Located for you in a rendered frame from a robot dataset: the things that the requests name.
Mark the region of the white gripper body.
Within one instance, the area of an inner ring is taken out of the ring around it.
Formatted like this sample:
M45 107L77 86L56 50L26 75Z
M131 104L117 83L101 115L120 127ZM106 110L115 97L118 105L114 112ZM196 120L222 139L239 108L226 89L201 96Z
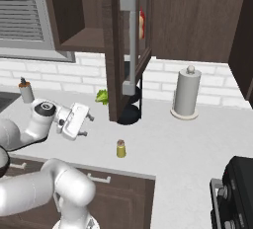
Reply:
M74 103L70 108L70 115L63 125L62 135L69 140L75 140L88 113L87 106Z

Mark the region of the yellow shaker with brown cap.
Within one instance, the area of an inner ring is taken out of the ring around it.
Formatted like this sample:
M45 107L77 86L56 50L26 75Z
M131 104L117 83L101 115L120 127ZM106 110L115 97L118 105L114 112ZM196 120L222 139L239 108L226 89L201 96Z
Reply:
M124 158L127 154L125 142L122 139L119 139L117 142L117 156L119 158Z

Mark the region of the grey condiment bottle brown cap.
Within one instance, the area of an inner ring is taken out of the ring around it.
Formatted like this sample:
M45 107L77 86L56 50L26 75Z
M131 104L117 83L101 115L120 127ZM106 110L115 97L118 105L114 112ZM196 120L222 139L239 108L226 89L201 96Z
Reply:
M25 104L30 104L35 99L31 83L27 81L24 77L21 78L19 89L23 98L23 102Z

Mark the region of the red condiment bottle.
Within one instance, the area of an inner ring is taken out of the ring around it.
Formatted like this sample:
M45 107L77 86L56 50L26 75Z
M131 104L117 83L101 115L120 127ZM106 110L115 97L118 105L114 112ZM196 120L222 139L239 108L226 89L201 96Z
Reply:
M145 28L144 23L145 23L145 16L142 9L140 9L139 11L139 39L144 38L144 28Z

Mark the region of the green lettuce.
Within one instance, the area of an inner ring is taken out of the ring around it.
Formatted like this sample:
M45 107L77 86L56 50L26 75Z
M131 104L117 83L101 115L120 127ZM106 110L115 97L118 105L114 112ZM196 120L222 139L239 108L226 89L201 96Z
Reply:
M95 102L102 103L103 105L106 105L109 102L108 92L106 89L98 91Z

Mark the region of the brown drawer front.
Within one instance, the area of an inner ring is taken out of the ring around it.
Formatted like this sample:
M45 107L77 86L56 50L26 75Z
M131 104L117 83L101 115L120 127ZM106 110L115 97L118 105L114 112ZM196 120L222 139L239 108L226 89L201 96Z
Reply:
M93 177L111 177L109 184L95 182L96 195L88 205L101 229L150 229L155 181L90 170ZM52 229L60 219L54 200L16 215L0 217L0 229Z

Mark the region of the dark sink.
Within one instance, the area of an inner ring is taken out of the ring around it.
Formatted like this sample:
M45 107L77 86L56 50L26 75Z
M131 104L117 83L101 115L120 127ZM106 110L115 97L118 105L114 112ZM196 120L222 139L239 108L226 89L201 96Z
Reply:
M19 93L0 92L0 113L20 97Z

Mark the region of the white paper towel roll holder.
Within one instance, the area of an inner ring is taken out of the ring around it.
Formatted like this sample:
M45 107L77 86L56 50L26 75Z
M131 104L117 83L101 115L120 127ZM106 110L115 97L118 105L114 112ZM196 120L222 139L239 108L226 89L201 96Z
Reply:
M171 108L171 114L174 117L191 120L199 115L196 110L196 102L201 76L202 72L193 65L179 71Z

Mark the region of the grey window blinds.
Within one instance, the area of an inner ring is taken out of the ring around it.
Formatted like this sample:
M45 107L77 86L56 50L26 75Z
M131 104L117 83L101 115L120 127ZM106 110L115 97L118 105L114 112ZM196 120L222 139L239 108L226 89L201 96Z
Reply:
M74 62L54 45L45 0L0 0L0 58Z

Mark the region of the black stove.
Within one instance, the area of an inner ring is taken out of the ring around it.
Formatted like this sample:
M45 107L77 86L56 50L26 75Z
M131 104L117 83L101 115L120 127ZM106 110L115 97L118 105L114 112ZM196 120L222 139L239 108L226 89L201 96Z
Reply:
M212 229L253 229L253 158L233 156L210 191Z

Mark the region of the brown wall cabinet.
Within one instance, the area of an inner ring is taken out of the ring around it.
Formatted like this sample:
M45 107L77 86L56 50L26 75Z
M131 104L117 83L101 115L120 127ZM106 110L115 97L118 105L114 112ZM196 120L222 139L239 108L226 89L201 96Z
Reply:
M106 20L129 49L129 11L120 0L46 0L55 48L103 52ZM243 0L135 0L136 44L160 59L225 62Z

